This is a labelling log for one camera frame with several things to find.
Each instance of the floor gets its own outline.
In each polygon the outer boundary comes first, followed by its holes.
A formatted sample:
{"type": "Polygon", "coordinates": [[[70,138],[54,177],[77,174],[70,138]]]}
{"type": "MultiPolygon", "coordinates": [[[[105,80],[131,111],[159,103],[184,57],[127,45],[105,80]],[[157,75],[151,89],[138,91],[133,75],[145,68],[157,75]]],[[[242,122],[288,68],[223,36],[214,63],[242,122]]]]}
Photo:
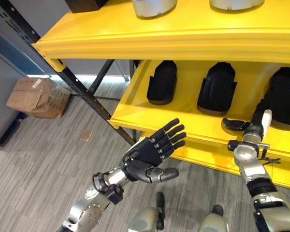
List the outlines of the floor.
{"type": "MultiPolygon", "coordinates": [[[[97,94],[118,97],[112,93],[104,88],[97,94]]],[[[118,104],[100,101],[111,113],[118,104]]],[[[116,167],[128,148],[79,97],[71,98],[61,119],[26,118],[0,149],[0,232],[55,232],[91,176],[116,167]],[[88,143],[79,140],[84,130],[93,132],[88,143]]],[[[166,198],[166,232],[196,232],[217,203],[225,209],[231,232],[257,231],[251,197],[240,177],[171,158],[162,166],[178,168],[180,176],[156,185],[128,184],[124,200],[110,205],[92,232],[127,231],[140,208],[154,206],[157,191],[166,198]]],[[[290,189],[279,190],[290,201],[290,189]]]]}

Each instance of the brown cardboard box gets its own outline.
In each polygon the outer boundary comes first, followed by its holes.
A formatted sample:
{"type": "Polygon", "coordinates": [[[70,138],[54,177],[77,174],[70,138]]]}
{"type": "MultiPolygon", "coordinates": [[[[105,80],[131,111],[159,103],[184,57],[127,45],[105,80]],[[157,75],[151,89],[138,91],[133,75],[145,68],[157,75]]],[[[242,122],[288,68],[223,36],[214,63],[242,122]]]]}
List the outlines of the brown cardboard box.
{"type": "Polygon", "coordinates": [[[7,106],[28,115],[59,118],[67,106],[70,92],[49,78],[20,78],[7,106]]]}

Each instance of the black box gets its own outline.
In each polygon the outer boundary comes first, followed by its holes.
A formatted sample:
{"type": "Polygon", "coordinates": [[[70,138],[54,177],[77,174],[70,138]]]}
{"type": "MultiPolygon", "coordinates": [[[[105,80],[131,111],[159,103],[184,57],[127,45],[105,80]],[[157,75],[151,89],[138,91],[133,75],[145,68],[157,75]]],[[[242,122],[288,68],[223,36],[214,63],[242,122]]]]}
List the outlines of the black box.
{"type": "Polygon", "coordinates": [[[65,0],[72,13],[97,11],[108,0],[65,0]]]}

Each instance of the yellow shelving unit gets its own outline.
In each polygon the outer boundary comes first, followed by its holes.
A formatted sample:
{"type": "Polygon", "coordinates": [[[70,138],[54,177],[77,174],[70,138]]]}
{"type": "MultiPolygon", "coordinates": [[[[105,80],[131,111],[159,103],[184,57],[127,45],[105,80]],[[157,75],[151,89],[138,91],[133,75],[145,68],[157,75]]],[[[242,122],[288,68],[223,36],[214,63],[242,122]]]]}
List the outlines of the yellow shelving unit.
{"type": "Polygon", "coordinates": [[[290,63],[290,0],[241,14],[181,0],[168,14],[137,18],[130,0],[66,13],[34,47],[46,58],[234,60],[290,63]]]}
{"type": "MultiPolygon", "coordinates": [[[[224,129],[222,116],[197,110],[202,79],[216,62],[230,62],[238,84],[224,116],[249,121],[269,78],[290,67],[290,0],[266,0],[240,14],[218,13],[208,0],[180,0],[152,19],[136,17],[131,0],[109,0],[95,12],[66,13],[33,46],[57,72],[65,72],[64,60],[58,60],[65,58],[143,60],[110,123],[151,133],[178,117],[188,136],[174,158],[238,174],[226,144],[242,133],[224,129]],[[178,80],[173,101],[156,106],[146,93],[149,76],[164,59],[175,60],[178,80]]],[[[282,159],[266,167],[274,183],[290,188],[290,130],[273,126],[264,142],[271,145],[269,157],[282,159]]]]}
{"type": "MultiPolygon", "coordinates": [[[[146,93],[149,76],[154,74],[161,60],[145,60],[134,74],[110,123],[114,127],[122,126],[151,132],[178,117],[185,125],[187,140],[222,147],[229,140],[240,140],[243,134],[223,128],[223,117],[250,121],[268,88],[270,77],[282,66],[273,63],[231,62],[236,71],[237,81],[231,108],[224,116],[209,116],[200,112],[196,105],[202,80],[216,61],[175,62],[178,69],[177,84],[171,103],[160,106],[148,102],[146,93]]],[[[271,145],[271,154],[290,161],[290,130],[271,127],[264,142],[271,145]]]]}

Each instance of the robotic arm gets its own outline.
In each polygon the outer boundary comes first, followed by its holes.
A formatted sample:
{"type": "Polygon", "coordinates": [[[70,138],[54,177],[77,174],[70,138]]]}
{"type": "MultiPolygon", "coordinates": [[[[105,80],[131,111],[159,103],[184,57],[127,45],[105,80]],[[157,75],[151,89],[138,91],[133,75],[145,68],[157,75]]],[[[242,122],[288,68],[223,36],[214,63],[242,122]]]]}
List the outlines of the robotic arm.
{"type": "Polygon", "coordinates": [[[179,119],[174,119],[132,146],[120,161],[119,168],[94,174],[84,198],[71,208],[69,218],[63,221],[57,232],[90,232],[99,223],[110,202],[117,204],[123,199],[123,188],[130,181],[157,183],[176,178],[179,175],[176,168],[162,169],[158,166],[177,148],[185,145],[185,141],[179,140],[185,138],[186,133],[176,135],[184,126],[170,130],[178,123],[179,119]]]}
{"type": "Polygon", "coordinates": [[[277,191],[270,176],[259,160],[277,163],[279,159],[266,158],[269,144],[262,144],[272,120],[272,111],[267,108],[267,96],[261,100],[250,123],[223,119],[226,128],[245,131],[243,140],[231,140],[228,149],[234,152],[234,161],[252,197],[254,218],[260,232],[290,232],[290,204],[277,191]],[[258,159],[262,147],[261,159],[258,159]]]}

